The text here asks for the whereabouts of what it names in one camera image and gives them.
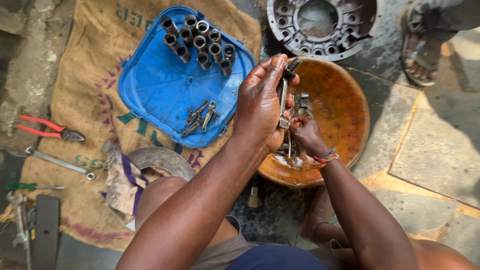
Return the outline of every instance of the orange plastic basin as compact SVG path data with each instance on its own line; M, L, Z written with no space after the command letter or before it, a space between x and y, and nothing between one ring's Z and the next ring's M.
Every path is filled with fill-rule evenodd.
M359 158L367 141L370 115L367 99L357 82L339 65L314 57L300 57L296 70L300 83L289 87L292 94L309 94L309 108L325 142L336 147L342 162L350 168ZM258 168L263 177L292 187L324 182L318 170L309 170L313 159L305 152L298 157L272 153Z

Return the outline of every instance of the green-handled screwdriver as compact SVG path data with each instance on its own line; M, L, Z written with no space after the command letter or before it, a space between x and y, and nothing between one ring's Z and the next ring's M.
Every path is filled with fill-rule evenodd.
M64 186L39 186L35 183L27 184L27 183L15 183L15 182L8 182L5 185L5 188L8 190L17 190L17 189L30 189L36 190L37 188L43 189L64 189Z

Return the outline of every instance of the burlap sack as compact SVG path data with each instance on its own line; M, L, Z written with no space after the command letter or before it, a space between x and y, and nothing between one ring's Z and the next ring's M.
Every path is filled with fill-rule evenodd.
M99 194L106 190L106 156L101 151L106 140L118 145L124 154L140 147L167 147L180 153L198 172L232 133L230 122L224 135L210 146L182 147L145 120L134 117L118 95L121 62L136 49L153 19L172 5L202 11L208 20L245 42L259 58L258 21L229 0L77 0L72 34L60 61L53 93L51 120L83 134L86 140L43 138L38 151L91 169L96 178L89 181L78 172L29 157L21 182L65 186L62 191L24 193L33 200L39 193L60 197L60 230L85 243L124 250L133 237L133 232L121 225ZM6 221L8 216L4 214L2 220Z

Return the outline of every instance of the blue tray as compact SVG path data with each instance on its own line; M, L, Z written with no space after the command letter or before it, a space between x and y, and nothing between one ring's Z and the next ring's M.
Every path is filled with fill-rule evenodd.
M236 60L230 76L222 76L211 56L212 67L200 69L196 61L197 49L194 47L187 47L192 60L187 64L182 63L163 42L166 32L160 24L160 18L169 16L180 29L185 26L184 18L188 14L196 15L199 21L206 20L210 28L219 30L222 47L227 43L235 45ZM132 58L122 64L119 95L134 115L158 127L173 141L187 147L205 147L225 131L237 108L238 88L255 65L255 58L243 42L221 31L201 12L184 6L172 6L158 15ZM195 110L205 99L208 102L216 101L216 111L220 116L212 118L206 132L201 133L199 127L182 136L181 132L188 128L185 124L187 107Z

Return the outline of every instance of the person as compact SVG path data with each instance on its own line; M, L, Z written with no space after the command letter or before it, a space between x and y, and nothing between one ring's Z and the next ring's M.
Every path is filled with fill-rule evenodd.
M416 0L402 15L402 65L420 86L435 84L441 45L460 30L480 26L478 0Z
M163 177L148 185L137 207L137 232L116 269L477 269L446 246L409 239L380 201L330 154L316 121L306 116L291 119L293 137L307 155L333 157L321 168L325 186L299 227L300 235L320 248L245 241L238 221L226 215L284 139L285 131L277 127L276 86L286 60L286 55L275 56L247 75L239 87L232 136L195 177L189 182ZM289 83L298 82L295 77ZM292 96L287 105L294 105ZM332 210L341 227L327 223Z

